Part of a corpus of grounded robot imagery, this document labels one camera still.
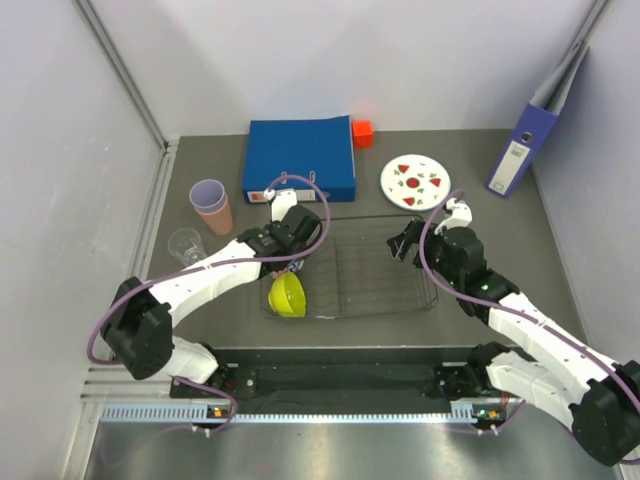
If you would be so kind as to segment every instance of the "clear glass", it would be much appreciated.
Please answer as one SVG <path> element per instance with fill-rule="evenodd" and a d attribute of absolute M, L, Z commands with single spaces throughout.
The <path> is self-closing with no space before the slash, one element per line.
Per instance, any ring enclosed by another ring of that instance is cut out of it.
<path fill-rule="evenodd" d="M 176 257 L 185 267 L 207 258 L 200 234 L 193 228 L 181 228 L 169 237 L 167 242 L 169 253 Z"/>

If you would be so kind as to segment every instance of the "red block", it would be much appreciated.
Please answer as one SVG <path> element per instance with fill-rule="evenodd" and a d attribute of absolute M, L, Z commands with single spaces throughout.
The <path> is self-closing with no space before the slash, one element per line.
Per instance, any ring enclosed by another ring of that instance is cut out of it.
<path fill-rule="evenodd" d="M 368 120 L 351 122 L 353 132 L 353 148 L 369 148 L 373 146 L 373 127 Z"/>

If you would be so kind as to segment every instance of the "cable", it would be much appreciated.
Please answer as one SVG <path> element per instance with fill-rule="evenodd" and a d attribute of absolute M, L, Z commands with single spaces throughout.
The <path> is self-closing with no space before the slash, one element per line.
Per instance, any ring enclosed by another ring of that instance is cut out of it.
<path fill-rule="evenodd" d="M 470 295 L 465 295 L 464 293 L 457 292 L 446 283 L 441 282 L 438 279 L 438 277 L 436 277 L 436 275 L 433 273 L 433 271 L 431 270 L 431 267 L 429 267 L 429 263 L 427 262 L 427 258 L 424 253 L 424 247 L 425 247 L 425 242 L 427 238 L 427 233 L 429 231 L 429 226 L 432 223 L 434 223 L 436 215 L 440 212 L 440 210 L 442 210 L 446 206 L 449 200 L 451 200 L 452 198 L 455 198 L 456 200 L 461 200 L 464 197 L 464 194 L 465 194 L 465 191 L 462 189 L 454 190 L 449 195 L 447 195 L 447 197 L 444 200 L 442 200 L 436 208 L 433 209 L 433 211 L 431 212 L 431 215 L 429 215 L 429 218 L 425 222 L 424 228 L 422 229 L 422 232 L 420 234 L 420 243 L 418 248 L 418 254 L 420 255 L 420 261 L 422 262 L 422 267 L 424 268 L 425 272 L 427 273 L 431 281 L 438 288 L 440 288 L 441 290 L 444 290 L 446 293 L 453 295 L 454 297 L 459 298 L 460 300 L 465 300 L 467 302 L 475 303 L 476 305 L 481 305 L 487 308 L 495 308 L 497 310 L 502 310 L 503 312 L 511 313 L 512 315 L 517 315 L 519 317 L 524 318 L 525 320 L 532 322 L 534 325 L 537 325 L 539 323 L 538 320 L 524 312 L 521 312 L 519 310 L 514 310 L 513 308 L 505 307 L 503 305 L 500 305 L 499 303 L 489 302 L 487 300 L 482 300 L 480 298 L 472 297 Z M 624 394 L 629 398 L 634 408 L 640 415 L 640 401 L 633 394 L 633 392 L 627 386 L 627 384 L 624 383 L 624 381 L 613 369 L 611 369 L 606 363 L 600 360 L 596 355 L 589 352 L 586 346 L 581 346 L 577 344 L 575 341 L 573 341 L 566 335 L 554 330 L 548 325 L 544 325 L 542 328 L 544 328 L 547 332 L 549 332 L 551 335 L 553 335 L 557 339 L 564 342 L 566 345 L 569 345 L 571 348 L 573 348 L 577 352 L 587 357 L 589 360 L 595 363 L 598 367 L 600 367 L 605 373 L 607 373 L 607 375 L 609 375 L 613 379 L 613 381 L 620 387 L 620 389 L 624 392 Z M 502 428 L 504 428 L 507 425 L 507 423 L 508 422 L 505 422 L 502 425 Z M 634 460 L 622 460 L 620 463 L 623 463 L 623 465 L 640 465 L 640 458 L 634 459 Z"/>
<path fill-rule="evenodd" d="M 311 255 L 313 252 L 315 252 L 320 245 L 322 245 L 322 243 L 325 241 L 325 239 L 327 238 L 327 236 L 329 235 L 329 228 L 331 225 L 331 211 L 329 209 L 329 203 L 327 202 L 326 197 L 324 196 L 324 194 L 322 193 L 322 191 L 312 182 L 310 182 L 308 179 L 301 177 L 299 175 L 283 175 L 279 178 L 276 178 L 273 182 L 271 182 L 271 184 L 267 187 L 267 190 L 271 190 L 273 189 L 274 185 L 276 185 L 278 182 L 282 181 L 282 180 L 299 180 L 305 184 L 307 184 L 309 187 L 311 187 L 316 194 L 318 195 L 318 197 L 320 198 L 320 201 L 322 202 L 323 206 L 324 206 L 324 211 L 325 211 L 325 225 L 324 228 L 322 227 L 322 224 L 320 224 L 320 232 L 316 235 L 316 238 L 313 240 L 313 243 L 304 251 L 299 252 L 299 253 L 295 253 L 293 255 L 285 255 L 285 256 L 281 256 L 281 257 L 251 257 L 251 258 L 233 258 L 233 259 L 229 259 L 229 260 L 222 260 L 219 262 L 213 262 L 207 266 L 200 266 L 200 267 L 195 267 L 195 268 L 189 268 L 189 269 L 185 269 L 185 270 L 181 270 L 179 272 L 174 272 L 168 275 L 164 275 L 162 277 L 158 277 L 155 278 L 153 280 L 149 280 L 147 282 L 144 282 L 141 285 L 138 285 L 136 288 L 134 288 L 133 290 L 127 292 L 125 295 L 123 295 L 121 298 L 119 298 L 116 302 L 113 303 L 113 305 L 111 305 L 111 307 L 104 313 L 104 315 L 102 315 L 102 317 L 100 317 L 100 320 L 98 320 L 98 323 L 96 324 L 96 326 L 94 327 L 93 331 L 91 332 L 91 335 L 89 336 L 89 340 L 87 342 L 87 349 L 86 349 L 86 353 L 87 353 L 87 358 L 92 362 L 95 363 L 97 365 L 117 365 L 118 360 L 101 360 L 99 358 L 97 358 L 94 354 L 93 354 L 93 346 L 95 344 L 96 339 L 98 338 L 98 335 L 100 333 L 100 330 L 102 330 L 102 327 L 109 321 L 109 319 L 111 318 L 111 316 L 120 308 L 122 307 L 127 301 L 129 301 L 131 298 L 133 298 L 134 296 L 136 296 L 138 293 L 143 292 L 145 290 L 150 289 L 151 287 L 153 287 L 154 285 L 157 285 L 159 283 L 162 282 L 168 282 L 169 280 L 173 280 L 176 278 L 180 278 L 180 277 L 184 277 L 186 275 L 191 275 L 193 273 L 196 272 L 201 272 L 207 268 L 214 268 L 214 267 L 221 267 L 223 265 L 230 265 L 233 263 L 248 263 L 248 262 L 262 262 L 262 263 L 274 263 L 274 262 L 288 262 L 288 261 L 293 261 L 296 260 L 298 258 L 304 258 L 307 257 L 309 255 Z M 229 400 L 229 402 L 231 403 L 231 411 L 229 413 L 229 415 L 227 416 L 227 420 L 219 425 L 217 428 L 215 428 L 213 430 L 214 433 L 218 433 L 222 430 L 224 430 L 225 428 L 228 428 L 229 425 L 231 424 L 231 422 L 233 421 L 233 419 L 235 418 L 236 414 L 238 413 L 238 402 L 236 401 L 235 398 L 233 398 L 231 395 L 223 392 L 222 390 L 218 390 L 216 388 L 213 387 L 209 387 L 207 385 L 201 385 L 199 383 L 195 383 L 187 378 L 183 378 L 183 377 L 173 377 L 174 380 L 179 381 L 180 383 L 184 384 L 184 385 L 188 385 L 192 388 L 196 388 L 202 391 L 205 391 L 207 393 L 212 393 L 218 397 L 222 397 L 222 398 L 226 398 L 227 400 Z M 148 446 L 150 443 L 152 443 L 153 441 L 155 441 L 158 437 L 169 433 L 169 432 L 173 432 L 176 430 L 184 430 L 184 429 L 191 429 L 191 426 L 187 426 L 187 425 L 173 425 L 171 427 L 165 428 L 164 430 L 152 435 L 149 439 L 147 439 L 146 441 L 144 441 L 141 445 L 137 446 L 135 449 L 133 449 L 131 452 L 129 452 L 127 455 L 125 455 L 123 458 L 121 458 L 120 460 L 118 460 L 117 462 L 109 462 L 106 458 L 106 452 L 104 451 L 104 448 L 101 449 L 101 456 L 102 456 L 102 461 L 104 462 L 104 464 L 107 467 L 110 468 L 115 468 L 118 466 L 121 466 L 122 464 L 124 464 L 125 462 L 127 462 L 133 455 L 135 455 L 137 452 L 139 452 L 141 449 L 145 448 L 146 446 Z"/>
<path fill-rule="evenodd" d="M 200 267 L 194 267 L 194 268 L 188 268 L 188 269 L 185 269 L 185 270 L 180 270 L 179 272 L 170 273 L 168 275 L 164 275 L 162 277 L 158 277 L 158 278 L 155 278 L 153 280 L 149 280 L 147 282 L 144 282 L 143 284 L 138 285 L 136 288 L 134 288 L 130 292 L 127 292 L 125 295 L 123 295 L 121 298 L 119 298 L 116 302 L 114 302 L 113 305 L 111 305 L 111 307 L 109 308 L 109 310 L 107 310 L 105 312 L 105 314 L 100 318 L 100 320 L 98 320 L 98 323 L 96 324 L 96 326 L 94 327 L 93 331 L 91 332 L 91 335 L 89 336 L 89 341 L 87 342 L 87 358 L 92 363 L 95 363 L 97 365 L 117 365 L 118 363 L 120 363 L 117 360 L 101 360 L 101 359 L 97 358 L 93 354 L 93 345 L 94 345 L 96 339 L 98 338 L 98 335 L 100 334 L 100 330 L 102 329 L 102 327 L 109 321 L 111 316 L 120 307 L 122 307 L 126 302 L 128 302 L 131 298 L 136 296 L 138 293 L 144 292 L 145 290 L 150 289 L 154 285 L 157 285 L 157 284 L 162 283 L 162 282 L 168 282 L 169 280 L 174 280 L 176 278 L 184 277 L 186 275 L 191 275 L 193 273 L 201 272 L 201 271 L 203 271 L 203 270 L 205 270 L 207 268 L 221 267 L 223 265 L 230 265 L 230 264 L 233 264 L 233 263 L 288 262 L 288 261 L 296 260 L 298 258 L 307 257 L 307 256 L 311 255 L 313 252 L 315 252 L 318 249 L 318 247 L 320 247 L 320 245 L 325 241 L 325 239 L 327 238 L 327 235 L 329 234 L 329 226 L 330 226 L 330 223 L 331 223 L 331 212 L 330 212 L 330 209 L 329 209 L 329 203 L 327 202 L 327 199 L 325 198 L 325 196 L 322 193 L 322 191 L 314 183 L 311 183 L 308 179 L 306 179 L 304 177 L 301 177 L 299 175 L 283 175 L 283 176 L 281 176 L 279 178 L 276 178 L 267 187 L 267 190 L 271 190 L 273 188 L 273 186 L 275 184 L 277 184 L 278 182 L 280 182 L 282 180 L 288 180 L 288 179 L 290 179 L 290 180 L 299 180 L 299 181 L 301 181 L 303 183 L 306 183 L 313 190 L 315 190 L 315 192 L 318 194 L 318 197 L 320 198 L 320 200 L 322 201 L 322 203 L 324 205 L 325 218 L 326 218 L 324 228 L 321 229 L 321 233 L 320 233 L 319 238 L 316 241 L 314 241 L 313 244 L 309 248 L 307 248 L 306 250 L 304 250 L 302 252 L 295 253 L 293 255 L 285 255 L 285 256 L 282 256 L 282 257 L 251 257 L 251 258 L 232 258 L 232 259 L 229 259 L 229 260 L 221 260 L 219 262 L 213 262 L 213 263 L 211 263 L 209 265 L 206 265 L 206 266 L 200 266 Z"/>

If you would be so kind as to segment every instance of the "yellow bowl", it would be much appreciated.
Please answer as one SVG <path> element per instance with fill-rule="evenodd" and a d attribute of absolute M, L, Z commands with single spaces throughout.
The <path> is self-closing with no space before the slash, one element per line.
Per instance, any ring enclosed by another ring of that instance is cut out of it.
<path fill-rule="evenodd" d="M 298 277 L 287 272 L 275 279 L 269 291 L 269 306 L 283 317 L 304 317 L 307 298 Z"/>

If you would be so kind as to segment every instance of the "white plate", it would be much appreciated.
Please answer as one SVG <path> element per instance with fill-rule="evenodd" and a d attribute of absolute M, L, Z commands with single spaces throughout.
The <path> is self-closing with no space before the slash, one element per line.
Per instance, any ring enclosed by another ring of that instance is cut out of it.
<path fill-rule="evenodd" d="M 424 212 L 449 195 L 451 177 L 433 158 L 402 155 L 382 169 L 380 186 L 394 205 L 412 212 Z"/>

